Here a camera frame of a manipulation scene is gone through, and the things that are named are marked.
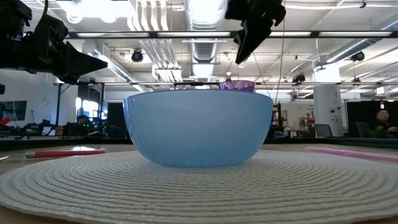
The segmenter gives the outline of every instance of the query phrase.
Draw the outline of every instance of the pillar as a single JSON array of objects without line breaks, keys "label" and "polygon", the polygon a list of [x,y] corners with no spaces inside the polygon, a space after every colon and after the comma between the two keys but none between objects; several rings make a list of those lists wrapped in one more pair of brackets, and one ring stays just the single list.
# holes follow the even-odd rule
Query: pillar
[{"label": "pillar", "polygon": [[[315,68],[315,82],[341,82],[338,64]],[[343,116],[339,85],[314,86],[315,124],[329,124],[333,136],[343,136]]]}]

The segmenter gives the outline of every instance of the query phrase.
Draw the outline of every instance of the bowl rim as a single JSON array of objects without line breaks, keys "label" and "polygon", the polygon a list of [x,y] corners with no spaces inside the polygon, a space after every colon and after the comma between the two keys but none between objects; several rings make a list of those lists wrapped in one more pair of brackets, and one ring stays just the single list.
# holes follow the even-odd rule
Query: bowl rim
[{"label": "bowl rim", "polygon": [[129,98],[140,97],[140,96],[143,96],[143,95],[163,93],[163,92],[175,92],[175,91],[197,91],[197,92],[200,92],[200,91],[201,92],[203,92],[203,91],[207,91],[207,92],[209,92],[209,91],[226,92],[227,91],[227,92],[233,92],[233,93],[238,93],[238,94],[248,94],[248,95],[256,95],[256,96],[264,97],[264,98],[267,98],[268,100],[271,100],[272,104],[274,104],[273,103],[274,100],[271,97],[269,97],[269,96],[266,96],[266,95],[263,95],[263,94],[260,94],[260,93],[253,93],[253,92],[250,92],[250,91],[241,91],[241,90],[159,90],[159,91],[152,91],[152,92],[147,92],[147,93],[139,93],[139,94],[131,95],[131,96],[126,97],[124,100],[127,100]]}]

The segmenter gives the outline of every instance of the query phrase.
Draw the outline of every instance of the light blue plastic bowl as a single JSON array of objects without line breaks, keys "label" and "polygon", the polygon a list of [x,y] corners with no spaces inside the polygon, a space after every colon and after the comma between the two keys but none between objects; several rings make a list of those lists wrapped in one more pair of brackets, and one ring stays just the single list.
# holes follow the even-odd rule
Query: light blue plastic bowl
[{"label": "light blue plastic bowl", "polygon": [[271,125],[272,100],[237,90],[174,90],[124,100],[139,152],[157,164],[217,167],[250,159]]}]

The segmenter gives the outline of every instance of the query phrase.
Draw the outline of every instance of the white woven placemat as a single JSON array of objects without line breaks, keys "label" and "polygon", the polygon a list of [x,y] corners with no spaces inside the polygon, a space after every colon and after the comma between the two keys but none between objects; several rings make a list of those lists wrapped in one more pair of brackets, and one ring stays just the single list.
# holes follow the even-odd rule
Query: white woven placemat
[{"label": "white woven placemat", "polygon": [[0,177],[0,204],[82,223],[349,223],[398,215],[398,166],[260,151],[177,169],[138,152],[40,162]]}]

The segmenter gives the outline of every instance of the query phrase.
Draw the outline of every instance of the pink straw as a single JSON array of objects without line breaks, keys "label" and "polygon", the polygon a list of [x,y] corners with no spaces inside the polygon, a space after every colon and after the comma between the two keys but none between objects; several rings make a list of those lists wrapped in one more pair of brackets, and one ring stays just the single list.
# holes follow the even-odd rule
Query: pink straw
[{"label": "pink straw", "polygon": [[322,147],[306,147],[313,152],[323,152],[329,154],[335,154],[339,156],[351,156],[351,157],[360,157],[367,159],[379,159],[382,161],[394,161],[398,162],[398,156],[388,155],[388,154],[378,154],[378,153],[369,153],[369,152],[356,152],[356,151],[347,151],[340,149],[328,149]]}]

